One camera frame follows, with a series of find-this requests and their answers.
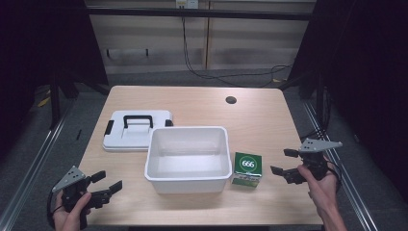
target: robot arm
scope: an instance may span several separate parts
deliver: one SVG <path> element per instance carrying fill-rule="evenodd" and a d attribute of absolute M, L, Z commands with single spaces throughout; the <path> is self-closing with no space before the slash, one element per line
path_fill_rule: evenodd
<path fill-rule="evenodd" d="M 284 153 L 285 156 L 295 158 L 300 156 L 303 165 L 310 169 L 317 180 L 321 180 L 322 178 L 324 178 L 327 171 L 332 171 L 340 182 L 338 173 L 334 169 L 328 167 L 327 161 L 324 159 L 322 151 L 341 146 L 343 146 L 341 142 L 306 139 L 306 141 L 300 146 L 298 150 L 285 149 Z M 284 177 L 288 184 L 295 183 L 298 185 L 306 182 L 306 179 L 300 175 L 297 168 L 284 170 L 280 167 L 271 166 L 270 169 L 272 170 L 273 174 Z"/>
<path fill-rule="evenodd" d="M 72 167 L 69 172 L 54 186 L 48 196 L 47 204 L 47 216 L 48 223 L 51 227 L 55 228 L 53 219 L 54 212 L 51 212 L 51 198 L 56 192 L 63 191 L 63 206 L 67 212 L 71 212 L 75 207 L 78 200 L 82 197 L 83 193 L 87 192 L 87 188 L 90 183 L 96 183 L 106 177 L 105 171 L 99 171 L 93 174 L 91 177 L 86 177 L 85 174 L 77 167 Z M 119 192 L 122 189 L 122 181 L 118 181 L 107 190 L 92 192 L 91 198 L 87 206 L 81 211 L 80 215 L 80 229 L 85 229 L 88 226 L 87 222 L 87 210 L 91 208 L 99 209 L 104 204 L 110 202 L 110 198 L 113 194 Z"/>

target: electrical outlet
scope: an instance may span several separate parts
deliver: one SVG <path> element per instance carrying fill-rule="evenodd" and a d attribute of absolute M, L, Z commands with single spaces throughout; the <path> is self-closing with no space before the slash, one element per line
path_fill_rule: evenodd
<path fill-rule="evenodd" d="M 198 9 L 198 0 L 187 0 L 187 9 Z"/>
<path fill-rule="evenodd" d="M 176 0 L 176 9 L 186 9 L 187 0 Z"/>

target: wall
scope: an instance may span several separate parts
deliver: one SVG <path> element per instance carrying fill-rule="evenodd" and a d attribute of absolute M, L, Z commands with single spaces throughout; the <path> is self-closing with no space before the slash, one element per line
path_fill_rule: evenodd
<path fill-rule="evenodd" d="M 87 0 L 88 6 L 175 8 L 175 1 Z M 314 1 L 199 1 L 199 9 L 310 13 Z M 178 17 L 91 15 L 107 73 L 187 69 Z M 186 18 L 194 69 L 270 68 L 291 64 L 308 22 Z M 106 50 L 112 55 L 106 57 Z"/>

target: white box lid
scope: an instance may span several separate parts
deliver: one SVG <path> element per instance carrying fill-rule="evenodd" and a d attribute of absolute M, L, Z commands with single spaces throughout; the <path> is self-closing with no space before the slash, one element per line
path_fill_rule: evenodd
<path fill-rule="evenodd" d="M 107 125 L 106 151 L 147 151 L 153 128 L 172 126 L 169 111 L 115 111 Z"/>

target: green box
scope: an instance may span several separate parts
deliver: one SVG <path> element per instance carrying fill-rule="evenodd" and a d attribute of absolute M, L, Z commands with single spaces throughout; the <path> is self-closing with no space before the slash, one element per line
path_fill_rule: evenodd
<path fill-rule="evenodd" d="M 262 156 L 236 152 L 232 184 L 256 188 L 262 177 Z"/>

